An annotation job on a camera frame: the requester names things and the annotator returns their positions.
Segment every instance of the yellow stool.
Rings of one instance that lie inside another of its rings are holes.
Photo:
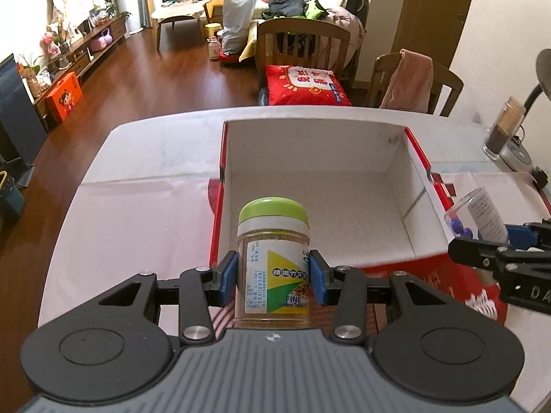
[[[208,23],[205,25],[205,34],[207,38],[216,37],[216,33],[222,29],[220,23]]]

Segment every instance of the yellow and green label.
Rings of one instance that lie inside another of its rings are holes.
[[[246,313],[308,313],[308,249],[292,241],[247,246]]]

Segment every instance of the lamp base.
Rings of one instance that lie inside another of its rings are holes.
[[[501,159],[515,172],[532,172],[533,164],[530,154],[517,136],[511,138],[501,149]]]

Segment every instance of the towel on chair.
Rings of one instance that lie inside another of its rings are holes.
[[[402,58],[390,78],[381,107],[426,113],[433,86],[433,60],[425,55],[400,50]]]

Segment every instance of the open box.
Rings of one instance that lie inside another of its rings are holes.
[[[483,287],[473,269],[447,256],[453,234],[443,214],[451,200],[430,179],[429,168],[401,126],[311,118],[229,121],[210,262],[236,250],[245,204],[287,197],[307,210],[310,248],[331,266],[361,267],[375,277],[406,270],[462,302],[475,300],[473,307],[503,322],[499,288]],[[489,297],[494,308],[485,311]]]

